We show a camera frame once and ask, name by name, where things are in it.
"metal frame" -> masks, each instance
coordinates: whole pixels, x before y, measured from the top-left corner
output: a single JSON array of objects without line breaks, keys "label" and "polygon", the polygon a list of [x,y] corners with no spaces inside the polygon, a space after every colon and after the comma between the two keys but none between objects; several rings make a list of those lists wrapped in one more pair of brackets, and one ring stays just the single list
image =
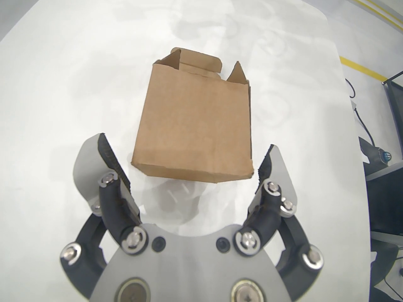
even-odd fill
[{"label": "metal frame", "polygon": [[396,89],[403,93],[403,87],[395,82],[392,82],[395,78],[401,75],[403,75],[403,71],[382,82],[382,85],[387,85],[385,89],[389,98],[389,104],[392,110],[394,122],[396,124],[397,133],[399,135],[400,147],[402,149],[402,155],[403,155],[403,116],[402,113],[400,112],[399,105],[397,104],[396,96],[394,93]]}]

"white table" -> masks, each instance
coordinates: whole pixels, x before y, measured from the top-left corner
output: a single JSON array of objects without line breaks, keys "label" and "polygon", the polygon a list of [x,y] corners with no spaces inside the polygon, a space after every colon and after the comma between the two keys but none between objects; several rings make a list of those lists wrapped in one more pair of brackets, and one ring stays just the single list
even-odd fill
[{"label": "white table", "polygon": [[[180,46],[219,56],[223,77],[239,60],[250,79],[254,166],[278,145],[297,217],[325,256],[301,300],[367,301],[364,170],[331,37],[325,16],[299,0],[40,0],[0,43],[1,299],[80,300],[59,252],[90,214],[72,167],[98,132],[143,221],[183,235],[243,222],[257,174],[215,185],[146,177],[130,165],[151,64]],[[109,236],[103,246],[109,259],[116,246]],[[282,248],[275,236],[266,250],[277,262]]]}]

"open cardboard box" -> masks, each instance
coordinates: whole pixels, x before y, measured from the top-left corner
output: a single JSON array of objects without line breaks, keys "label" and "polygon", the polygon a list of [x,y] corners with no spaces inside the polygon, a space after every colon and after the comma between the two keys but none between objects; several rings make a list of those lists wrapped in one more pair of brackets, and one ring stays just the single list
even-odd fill
[{"label": "open cardboard box", "polygon": [[153,64],[132,165],[148,176],[202,182],[253,175],[250,87],[239,62],[174,48]]}]

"screw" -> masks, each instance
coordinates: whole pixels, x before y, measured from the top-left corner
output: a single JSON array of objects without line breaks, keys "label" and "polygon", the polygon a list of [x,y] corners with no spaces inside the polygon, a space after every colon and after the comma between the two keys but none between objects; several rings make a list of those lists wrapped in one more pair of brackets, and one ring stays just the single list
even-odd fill
[{"label": "screw", "polygon": [[167,242],[162,236],[156,237],[153,242],[151,243],[151,248],[154,250],[156,253],[160,253],[165,249],[165,246],[167,245]]},{"label": "screw", "polygon": [[274,182],[269,182],[268,187],[269,190],[273,193],[276,193],[279,190],[278,184]]},{"label": "screw", "polygon": [[245,248],[253,248],[256,245],[256,239],[253,237],[252,233],[246,232],[242,234],[241,243]]},{"label": "screw", "polygon": [[308,258],[312,263],[317,264],[321,260],[321,255],[317,251],[310,249]]},{"label": "screw", "polygon": [[284,200],[282,204],[284,205],[286,210],[288,211],[292,210],[292,203],[289,200]]},{"label": "screw", "polygon": [[105,175],[104,177],[102,177],[102,182],[105,184],[111,183],[113,181],[113,174],[109,173],[107,175]]},{"label": "screw", "polygon": [[135,248],[141,241],[141,235],[138,232],[132,232],[127,236],[126,241],[129,248]]},{"label": "screw", "polygon": [[77,251],[73,247],[69,247],[66,249],[66,251],[63,253],[63,258],[66,261],[72,260],[77,254]]},{"label": "screw", "polygon": [[230,243],[228,241],[228,239],[224,238],[224,237],[220,237],[217,239],[216,242],[216,247],[219,250],[220,253],[227,253],[230,249]]},{"label": "screw", "polygon": [[261,293],[252,285],[244,284],[238,288],[235,295],[236,302],[263,302]]}]

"black stand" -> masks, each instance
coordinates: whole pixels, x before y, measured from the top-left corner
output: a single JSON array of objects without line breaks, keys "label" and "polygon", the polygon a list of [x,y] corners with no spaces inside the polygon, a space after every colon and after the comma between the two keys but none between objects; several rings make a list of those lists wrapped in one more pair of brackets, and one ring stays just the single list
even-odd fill
[{"label": "black stand", "polygon": [[394,75],[390,79],[386,79],[386,81],[382,82],[383,85],[387,84],[390,81],[393,81],[395,78],[398,78],[399,76],[403,75],[403,71],[399,72],[398,74]]},{"label": "black stand", "polygon": [[403,75],[403,71],[394,75],[390,79],[382,82],[382,85],[386,85],[385,90],[388,95],[390,108],[392,110],[392,115],[394,122],[396,124],[397,133],[399,135],[400,147],[403,154],[403,110],[401,104],[399,105],[398,100],[403,98],[403,87],[399,84],[393,82],[393,80],[399,76]]}]

